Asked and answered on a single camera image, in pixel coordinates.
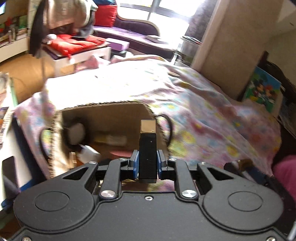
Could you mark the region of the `dark red round lid jar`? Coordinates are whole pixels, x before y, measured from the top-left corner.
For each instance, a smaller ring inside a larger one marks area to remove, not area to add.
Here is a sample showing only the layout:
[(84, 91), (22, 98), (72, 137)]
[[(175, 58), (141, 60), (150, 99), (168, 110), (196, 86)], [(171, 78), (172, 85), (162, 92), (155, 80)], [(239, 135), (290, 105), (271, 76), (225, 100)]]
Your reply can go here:
[(119, 159), (119, 158), (130, 158), (133, 151), (125, 151), (125, 150), (111, 150), (109, 152), (110, 159)]

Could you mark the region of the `white and beige tube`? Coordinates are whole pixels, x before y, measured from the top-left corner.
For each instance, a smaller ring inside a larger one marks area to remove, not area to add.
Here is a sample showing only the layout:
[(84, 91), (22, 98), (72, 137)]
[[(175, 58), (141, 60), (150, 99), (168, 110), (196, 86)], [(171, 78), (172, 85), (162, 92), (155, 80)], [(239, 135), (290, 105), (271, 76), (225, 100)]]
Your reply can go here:
[(100, 135), (94, 138), (96, 143), (102, 143), (109, 146), (120, 146), (123, 147), (127, 143), (126, 136), (116, 136), (116, 135)]

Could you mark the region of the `white small box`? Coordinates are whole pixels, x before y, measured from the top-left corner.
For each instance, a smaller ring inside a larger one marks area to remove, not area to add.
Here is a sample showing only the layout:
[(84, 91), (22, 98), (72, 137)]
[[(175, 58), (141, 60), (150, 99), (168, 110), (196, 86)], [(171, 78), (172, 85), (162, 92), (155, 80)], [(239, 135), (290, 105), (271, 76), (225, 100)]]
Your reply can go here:
[(81, 151), (78, 154), (78, 159), (81, 163), (98, 162), (101, 159), (101, 154), (91, 146), (80, 145)]

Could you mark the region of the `pink fluffy pillow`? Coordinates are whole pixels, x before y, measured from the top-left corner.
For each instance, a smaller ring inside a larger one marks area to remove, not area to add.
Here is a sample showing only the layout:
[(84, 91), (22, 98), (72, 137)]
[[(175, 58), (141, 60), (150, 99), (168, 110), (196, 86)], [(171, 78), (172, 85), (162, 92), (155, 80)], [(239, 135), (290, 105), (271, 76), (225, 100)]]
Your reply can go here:
[(295, 155), (283, 158), (273, 168), (273, 174), (290, 193), (295, 192)]

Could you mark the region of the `woven basket with beige liner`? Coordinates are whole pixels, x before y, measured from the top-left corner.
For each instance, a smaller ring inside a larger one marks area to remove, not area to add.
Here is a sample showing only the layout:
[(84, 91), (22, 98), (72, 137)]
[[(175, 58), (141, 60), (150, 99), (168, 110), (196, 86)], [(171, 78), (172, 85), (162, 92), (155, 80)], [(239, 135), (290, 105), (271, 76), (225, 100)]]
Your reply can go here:
[(110, 158), (114, 150), (138, 149), (141, 121), (156, 119), (139, 101), (89, 103), (56, 111), (49, 128), (49, 177), (67, 172), (69, 153), (79, 153), (82, 146), (94, 148), (101, 159)]

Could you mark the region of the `floral pink blanket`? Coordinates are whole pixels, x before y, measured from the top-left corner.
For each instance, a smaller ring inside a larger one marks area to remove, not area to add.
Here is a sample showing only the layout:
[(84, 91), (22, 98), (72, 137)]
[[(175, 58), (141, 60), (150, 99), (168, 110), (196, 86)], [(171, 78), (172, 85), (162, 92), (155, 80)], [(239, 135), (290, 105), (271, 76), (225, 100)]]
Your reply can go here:
[(142, 55), (50, 78), (43, 91), (18, 105), (15, 115), (46, 178), (69, 170), (62, 142), (64, 110), (89, 114), (92, 128), (118, 122), (135, 134), (141, 119), (168, 116), (173, 128), (164, 119), (158, 121), (158, 144), (171, 133), (166, 154), (191, 165), (204, 161), (222, 168), (250, 159), (272, 176), (281, 145), (280, 125), (263, 105), (235, 101), (189, 67)]

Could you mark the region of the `black oval case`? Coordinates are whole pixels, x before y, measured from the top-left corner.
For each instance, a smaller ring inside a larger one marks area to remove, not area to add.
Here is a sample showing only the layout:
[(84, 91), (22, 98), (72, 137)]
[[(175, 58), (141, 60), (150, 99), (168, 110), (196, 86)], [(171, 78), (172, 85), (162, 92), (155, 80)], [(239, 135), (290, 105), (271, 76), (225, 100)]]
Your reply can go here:
[(84, 140), (86, 130), (82, 123), (72, 123), (63, 127), (63, 135), (67, 145), (76, 146)]

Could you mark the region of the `black smartphone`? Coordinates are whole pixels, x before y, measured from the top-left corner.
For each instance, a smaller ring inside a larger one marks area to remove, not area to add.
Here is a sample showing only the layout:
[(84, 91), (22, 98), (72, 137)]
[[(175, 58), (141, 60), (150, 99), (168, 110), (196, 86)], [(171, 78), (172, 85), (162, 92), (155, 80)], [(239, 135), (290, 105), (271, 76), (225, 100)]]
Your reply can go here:
[(2, 161), (2, 175), (6, 187), (18, 187), (16, 177), (16, 165), (14, 156), (10, 156)]

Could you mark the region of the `white coffee table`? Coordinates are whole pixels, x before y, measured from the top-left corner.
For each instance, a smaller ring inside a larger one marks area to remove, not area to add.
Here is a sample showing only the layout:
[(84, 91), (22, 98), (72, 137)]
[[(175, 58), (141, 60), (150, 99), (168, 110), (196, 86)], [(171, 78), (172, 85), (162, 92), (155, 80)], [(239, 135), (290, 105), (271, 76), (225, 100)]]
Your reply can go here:
[(98, 57), (102, 57), (105, 60), (109, 60), (111, 55), (111, 47), (109, 47), (108, 43), (106, 43), (99, 48), (76, 53), (69, 58), (63, 57), (60, 54), (57, 55), (52, 50), (44, 46), (40, 51), (42, 75), (44, 78), (46, 78), (46, 64), (49, 64), (53, 68), (54, 77), (59, 77), (62, 75), (62, 68), (82, 63), (92, 55), (97, 55)]

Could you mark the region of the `beige cardboard panel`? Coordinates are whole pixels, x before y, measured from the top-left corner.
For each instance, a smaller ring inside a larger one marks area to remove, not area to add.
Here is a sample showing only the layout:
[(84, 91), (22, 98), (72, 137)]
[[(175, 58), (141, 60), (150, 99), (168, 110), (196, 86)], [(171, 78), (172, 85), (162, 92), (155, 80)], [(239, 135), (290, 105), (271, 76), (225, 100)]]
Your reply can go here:
[(280, 15), (282, 1), (218, 1), (191, 68), (237, 99)]

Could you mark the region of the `purple sofa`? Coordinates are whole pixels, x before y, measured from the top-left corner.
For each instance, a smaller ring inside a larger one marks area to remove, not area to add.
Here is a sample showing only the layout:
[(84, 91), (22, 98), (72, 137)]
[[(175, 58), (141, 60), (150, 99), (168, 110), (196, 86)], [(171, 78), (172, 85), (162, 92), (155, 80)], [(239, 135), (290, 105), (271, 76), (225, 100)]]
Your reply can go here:
[(145, 37), (147, 35), (159, 36), (156, 25), (144, 20), (130, 20), (116, 16), (112, 27), (94, 25), (94, 35), (102, 38), (113, 38), (129, 42), (129, 47), (134, 51), (144, 54), (159, 55), (171, 60), (176, 49), (170, 44), (154, 43)]

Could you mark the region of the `red cushion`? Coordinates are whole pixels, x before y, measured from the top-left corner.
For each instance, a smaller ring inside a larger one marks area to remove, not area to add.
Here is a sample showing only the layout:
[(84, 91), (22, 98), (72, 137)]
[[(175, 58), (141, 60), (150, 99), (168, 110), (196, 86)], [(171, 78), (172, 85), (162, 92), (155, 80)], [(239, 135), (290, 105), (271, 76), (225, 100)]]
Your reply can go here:
[(61, 34), (51, 40), (48, 46), (62, 56), (70, 57), (73, 54), (97, 48), (105, 42), (106, 39), (93, 35), (89, 35), (85, 40), (75, 40), (71, 35)]

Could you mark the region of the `red pillow on sofa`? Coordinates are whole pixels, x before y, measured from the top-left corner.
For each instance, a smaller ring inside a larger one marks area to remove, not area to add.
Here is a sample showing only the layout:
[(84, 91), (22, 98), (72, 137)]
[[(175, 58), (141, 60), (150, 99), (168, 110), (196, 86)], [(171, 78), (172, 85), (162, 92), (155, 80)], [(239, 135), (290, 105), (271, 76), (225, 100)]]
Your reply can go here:
[(95, 13), (95, 26), (113, 27), (117, 16), (117, 5), (100, 5)]

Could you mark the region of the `white tv cabinet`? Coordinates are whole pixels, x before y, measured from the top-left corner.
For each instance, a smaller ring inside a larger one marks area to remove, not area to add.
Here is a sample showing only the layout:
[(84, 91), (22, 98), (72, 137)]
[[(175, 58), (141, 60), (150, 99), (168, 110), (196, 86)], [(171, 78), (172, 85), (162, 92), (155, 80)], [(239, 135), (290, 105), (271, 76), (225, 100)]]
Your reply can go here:
[(0, 62), (6, 61), (11, 57), (28, 51), (29, 49), (29, 37), (15, 40), (0, 48)]

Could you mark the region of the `clothes pile on chair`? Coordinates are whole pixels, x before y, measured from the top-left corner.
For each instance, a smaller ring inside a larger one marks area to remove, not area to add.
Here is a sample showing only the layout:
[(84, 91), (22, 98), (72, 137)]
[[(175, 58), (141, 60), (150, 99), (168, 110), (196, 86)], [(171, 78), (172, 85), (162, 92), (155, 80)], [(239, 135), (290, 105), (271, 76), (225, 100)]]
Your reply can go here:
[(93, 33), (97, 10), (94, 1), (41, 1), (31, 28), (29, 54), (36, 56), (49, 34), (86, 39)]

